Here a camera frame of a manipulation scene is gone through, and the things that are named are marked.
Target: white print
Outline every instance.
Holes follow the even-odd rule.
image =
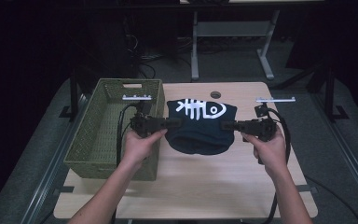
[[[188,111],[190,111],[190,118],[193,119],[196,115],[196,120],[200,119],[200,110],[202,110],[202,117],[204,119],[217,119],[226,112],[226,106],[223,104],[219,104],[222,106],[222,111],[217,113],[218,109],[216,106],[211,107],[211,113],[212,115],[206,114],[206,104],[205,101],[198,101],[193,99],[185,99],[185,102],[178,101],[179,106],[176,108],[176,111],[179,112],[183,108],[185,109],[186,116],[188,116]]]

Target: person's left hand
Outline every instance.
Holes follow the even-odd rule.
[[[126,134],[126,149],[121,162],[141,167],[142,161],[152,153],[152,145],[158,141],[167,130],[155,132],[146,138],[140,137],[135,131],[131,130]]]

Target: person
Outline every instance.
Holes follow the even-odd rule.
[[[150,155],[153,143],[166,132],[162,130],[141,138],[136,132],[129,131],[120,165],[98,192],[74,214],[69,223],[109,223],[133,175],[141,167],[142,160]],[[277,132],[268,142],[262,142],[249,134],[241,135],[255,146],[255,157],[263,161],[266,172],[273,181],[282,222],[312,223],[286,165],[285,142],[281,129],[277,127]]]

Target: wicker basket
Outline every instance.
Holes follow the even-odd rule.
[[[165,96],[161,80],[115,79],[99,80],[75,137],[69,146],[64,163],[82,178],[106,179],[116,169],[116,135],[120,111],[125,105],[138,101],[123,101],[122,96],[151,96],[150,115],[162,117]],[[136,110],[127,109],[123,129]],[[125,142],[121,155],[124,154]],[[153,153],[143,162],[133,180],[155,180],[158,168],[159,141]]]

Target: forearm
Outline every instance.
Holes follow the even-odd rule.
[[[137,168],[120,164],[69,223],[109,223]]]
[[[273,181],[282,222],[285,224],[312,223],[289,171],[282,172]]]

